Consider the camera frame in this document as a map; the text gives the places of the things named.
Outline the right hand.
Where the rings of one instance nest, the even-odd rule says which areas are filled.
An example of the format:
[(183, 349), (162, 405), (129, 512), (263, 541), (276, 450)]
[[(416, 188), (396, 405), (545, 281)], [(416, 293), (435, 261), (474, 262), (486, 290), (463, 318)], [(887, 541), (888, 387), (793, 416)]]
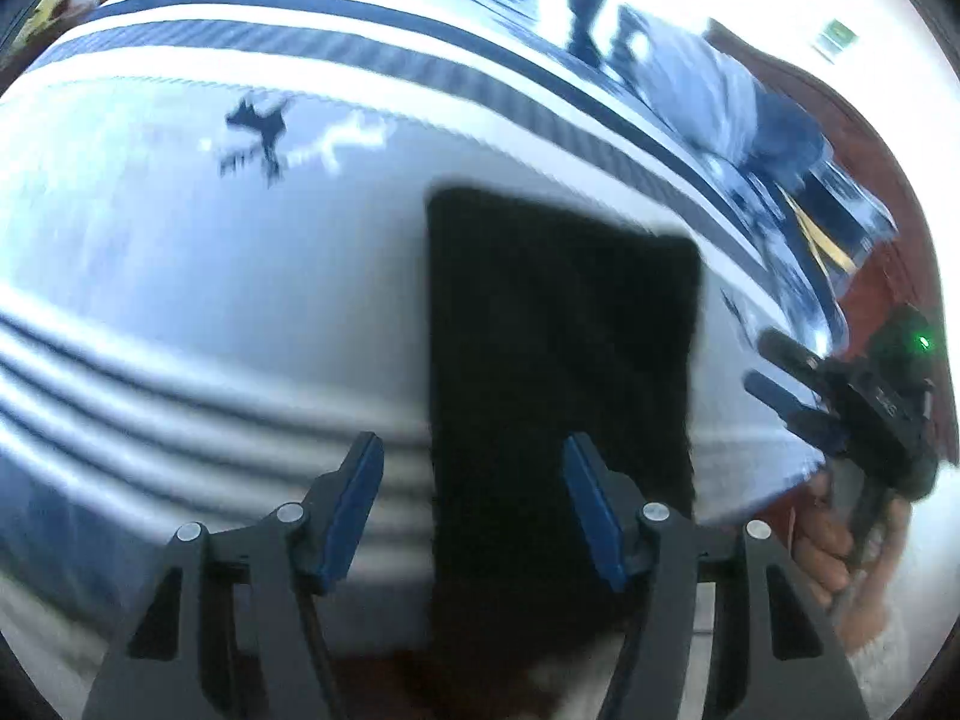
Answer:
[(835, 617), (835, 631), (848, 653), (866, 647), (889, 627), (885, 592), (907, 546), (913, 507), (901, 497), (889, 502), (880, 531), (882, 543), (872, 561), (855, 566), (853, 535), (830, 505), (832, 475), (815, 473), (807, 483), (812, 504), (797, 514), (793, 558), (825, 608), (839, 596), (848, 601), (846, 613)]

